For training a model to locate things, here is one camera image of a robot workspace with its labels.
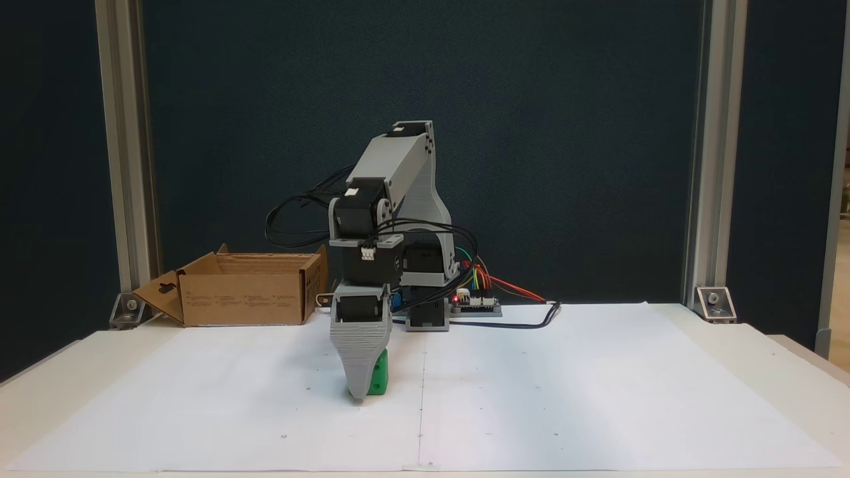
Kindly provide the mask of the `grey ridged fixed gripper jaw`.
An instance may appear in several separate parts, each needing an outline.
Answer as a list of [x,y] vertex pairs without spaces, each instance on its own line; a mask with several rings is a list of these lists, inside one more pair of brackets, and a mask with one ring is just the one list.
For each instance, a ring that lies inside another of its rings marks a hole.
[[331,344],[342,360],[353,399],[385,394],[388,388],[388,345],[391,324],[331,324]]

